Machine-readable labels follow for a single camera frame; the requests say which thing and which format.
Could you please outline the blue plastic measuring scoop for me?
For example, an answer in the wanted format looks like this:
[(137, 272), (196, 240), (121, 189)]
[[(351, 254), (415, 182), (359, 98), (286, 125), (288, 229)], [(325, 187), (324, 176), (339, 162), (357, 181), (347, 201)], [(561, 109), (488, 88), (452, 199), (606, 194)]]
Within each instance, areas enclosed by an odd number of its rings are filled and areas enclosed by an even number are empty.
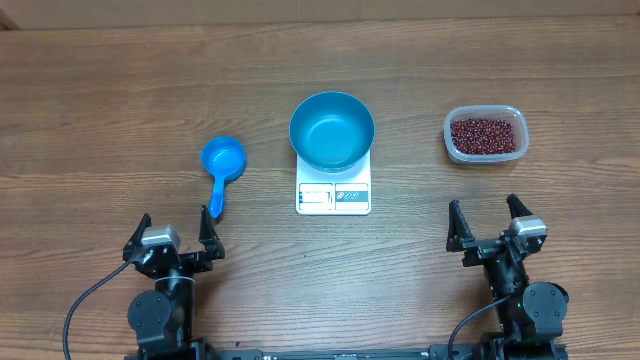
[(211, 139), (200, 153), (201, 164), (214, 179), (209, 213), (219, 218), (224, 210), (224, 191), (229, 182), (239, 178), (247, 165), (244, 146), (232, 136)]

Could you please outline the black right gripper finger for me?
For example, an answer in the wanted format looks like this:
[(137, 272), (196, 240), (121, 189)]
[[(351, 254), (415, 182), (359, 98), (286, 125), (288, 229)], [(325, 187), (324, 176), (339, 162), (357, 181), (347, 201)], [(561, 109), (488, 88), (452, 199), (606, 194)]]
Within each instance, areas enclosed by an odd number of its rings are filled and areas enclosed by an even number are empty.
[(449, 228), (447, 235), (446, 251), (460, 252), (465, 249), (466, 243), (474, 241), (474, 235), (460, 209), (459, 201), (452, 200), (449, 203)]
[(506, 198), (512, 219), (532, 216), (533, 213), (520, 201), (516, 194), (511, 194)]

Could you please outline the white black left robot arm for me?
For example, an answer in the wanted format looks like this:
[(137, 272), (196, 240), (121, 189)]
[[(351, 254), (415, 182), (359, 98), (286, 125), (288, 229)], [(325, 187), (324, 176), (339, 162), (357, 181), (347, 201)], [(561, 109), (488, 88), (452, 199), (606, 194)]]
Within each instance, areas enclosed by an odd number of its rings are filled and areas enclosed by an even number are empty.
[(154, 281), (131, 301), (127, 318), (136, 333), (137, 359), (213, 360), (216, 351), (194, 335), (195, 280), (225, 257), (207, 206), (201, 207), (199, 251), (181, 253), (172, 225), (154, 227), (145, 214), (123, 248), (123, 260)]

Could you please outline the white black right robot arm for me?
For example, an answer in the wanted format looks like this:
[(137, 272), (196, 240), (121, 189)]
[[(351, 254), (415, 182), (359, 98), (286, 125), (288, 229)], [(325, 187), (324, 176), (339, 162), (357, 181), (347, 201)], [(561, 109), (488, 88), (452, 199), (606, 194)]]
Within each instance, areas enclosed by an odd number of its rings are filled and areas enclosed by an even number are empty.
[[(496, 238), (479, 240), (465, 220), (459, 202), (449, 203), (446, 250), (461, 252), (465, 267), (481, 266), (492, 302), (464, 318), (446, 344), (448, 359), (566, 359), (563, 334), (569, 303), (567, 291), (556, 283), (530, 282), (524, 259), (539, 252), (548, 228), (520, 199), (506, 198), (511, 222)], [(476, 345), (454, 344), (460, 330), (494, 309), (500, 330), (486, 333)]]

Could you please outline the white digital kitchen scale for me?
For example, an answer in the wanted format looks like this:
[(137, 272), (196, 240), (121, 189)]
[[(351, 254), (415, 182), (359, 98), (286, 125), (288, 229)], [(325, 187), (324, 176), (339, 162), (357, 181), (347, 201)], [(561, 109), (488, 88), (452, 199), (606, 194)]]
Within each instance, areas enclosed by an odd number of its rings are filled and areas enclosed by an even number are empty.
[(300, 215), (366, 216), (372, 210), (371, 154), (342, 172), (323, 172), (300, 156), (296, 165), (295, 210)]

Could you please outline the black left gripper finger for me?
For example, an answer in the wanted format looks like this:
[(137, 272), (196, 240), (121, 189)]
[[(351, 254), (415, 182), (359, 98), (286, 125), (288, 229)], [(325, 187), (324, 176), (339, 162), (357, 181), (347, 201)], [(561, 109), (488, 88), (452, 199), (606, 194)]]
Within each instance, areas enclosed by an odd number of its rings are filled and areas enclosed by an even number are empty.
[(204, 246), (207, 256), (211, 260), (225, 258), (225, 249), (216, 233), (214, 219), (206, 205), (201, 206), (201, 220), (199, 229), (199, 242)]
[(134, 233), (131, 235), (130, 239), (126, 242), (125, 246), (123, 247), (123, 260), (124, 261), (129, 261), (134, 256), (134, 252), (138, 248), (142, 247), (141, 239), (143, 237), (144, 230), (146, 228), (150, 227), (151, 224), (152, 224), (152, 222), (151, 222), (150, 215), (148, 213), (145, 213), (143, 215), (138, 227), (136, 228)]

